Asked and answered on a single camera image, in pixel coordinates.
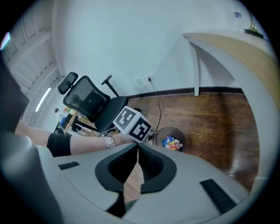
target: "desk leg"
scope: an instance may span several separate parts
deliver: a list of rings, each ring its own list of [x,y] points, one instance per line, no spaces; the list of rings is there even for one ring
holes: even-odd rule
[[[196,50],[193,45],[189,42],[189,48],[192,54],[192,62],[193,62],[193,75],[194,75],[194,95],[198,96],[199,88],[200,88],[200,74],[197,62]]]

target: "wooden floor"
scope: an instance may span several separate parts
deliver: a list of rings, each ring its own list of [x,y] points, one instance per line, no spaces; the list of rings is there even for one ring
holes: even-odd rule
[[[159,121],[156,97],[130,99],[155,130]],[[201,157],[251,190],[259,167],[255,119],[243,94],[205,93],[161,96],[159,128],[173,126],[186,138],[184,153]],[[125,201],[136,199],[143,183],[137,164],[125,184]]]

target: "trash can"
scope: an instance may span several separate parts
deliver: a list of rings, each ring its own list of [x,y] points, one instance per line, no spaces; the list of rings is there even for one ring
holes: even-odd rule
[[[182,131],[180,131],[178,128],[174,128],[174,127],[164,127],[160,130],[158,130],[158,136],[157,138],[154,140],[154,145],[158,145],[158,146],[162,146],[162,141],[168,136],[170,135],[173,138],[176,138],[180,141],[180,143],[183,144],[183,146],[181,148],[179,148],[178,151],[180,152],[184,152],[186,150],[186,139],[185,136],[183,134]]]

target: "white wall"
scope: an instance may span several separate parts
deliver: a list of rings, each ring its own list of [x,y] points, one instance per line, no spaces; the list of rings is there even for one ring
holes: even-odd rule
[[[234,17],[236,11],[242,18]],[[233,0],[66,0],[55,24],[58,61],[66,74],[88,75],[114,96],[101,86],[109,74],[120,95],[153,91],[146,74],[159,90],[193,87],[193,62],[182,33],[244,32],[250,21],[245,7]],[[212,56],[198,56],[202,86],[239,87]]]

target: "forearm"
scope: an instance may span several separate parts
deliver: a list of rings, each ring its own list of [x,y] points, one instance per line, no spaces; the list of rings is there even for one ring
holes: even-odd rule
[[[28,136],[32,142],[36,145],[47,147],[49,136],[52,134],[49,131],[45,131],[38,128],[30,127],[19,121],[16,129],[16,134],[22,136]],[[115,146],[119,146],[125,143],[132,143],[133,141],[123,135],[117,134],[113,136]],[[106,149],[104,137],[77,137],[72,136],[70,138],[70,151],[71,155],[84,154],[90,152],[96,152]]]
[[[22,136],[28,136],[31,139],[31,141],[34,142],[34,144],[45,147],[47,147],[48,139],[51,135],[51,132],[30,127],[24,124],[21,120],[18,122],[15,132],[16,134]]]
[[[115,146],[133,143],[129,137],[119,133],[113,136]],[[106,149],[104,137],[76,137],[70,139],[71,155],[96,152]]]

